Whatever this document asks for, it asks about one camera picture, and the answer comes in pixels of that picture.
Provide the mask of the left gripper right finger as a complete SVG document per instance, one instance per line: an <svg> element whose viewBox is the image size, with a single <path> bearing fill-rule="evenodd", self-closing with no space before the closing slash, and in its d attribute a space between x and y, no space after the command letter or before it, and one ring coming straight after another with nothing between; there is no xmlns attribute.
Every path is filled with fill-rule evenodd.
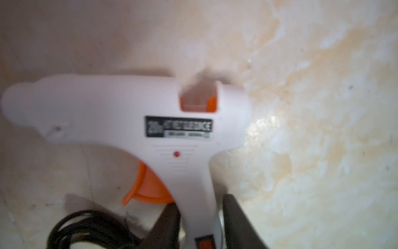
<svg viewBox="0 0 398 249"><path fill-rule="evenodd" d="M232 194L222 200L227 249L268 249Z"/></svg>

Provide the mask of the white glue gun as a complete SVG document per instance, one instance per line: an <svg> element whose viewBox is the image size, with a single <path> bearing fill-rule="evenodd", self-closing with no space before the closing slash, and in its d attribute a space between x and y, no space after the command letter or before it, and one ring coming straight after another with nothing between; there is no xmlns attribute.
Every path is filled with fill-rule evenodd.
<svg viewBox="0 0 398 249"><path fill-rule="evenodd" d="M223 247L209 162L245 143L251 104L244 88L216 82L213 102L183 104L171 77L54 75L8 87L4 116L55 143L89 143L129 152L166 186L183 218L186 248L210 239Z"/></svg>

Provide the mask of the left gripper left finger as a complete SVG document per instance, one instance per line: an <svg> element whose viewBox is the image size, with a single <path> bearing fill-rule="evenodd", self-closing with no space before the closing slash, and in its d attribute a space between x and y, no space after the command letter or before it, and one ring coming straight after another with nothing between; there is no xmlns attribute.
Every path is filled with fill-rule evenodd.
<svg viewBox="0 0 398 249"><path fill-rule="evenodd" d="M179 249L180 212L175 203L166 205L139 249Z"/></svg>

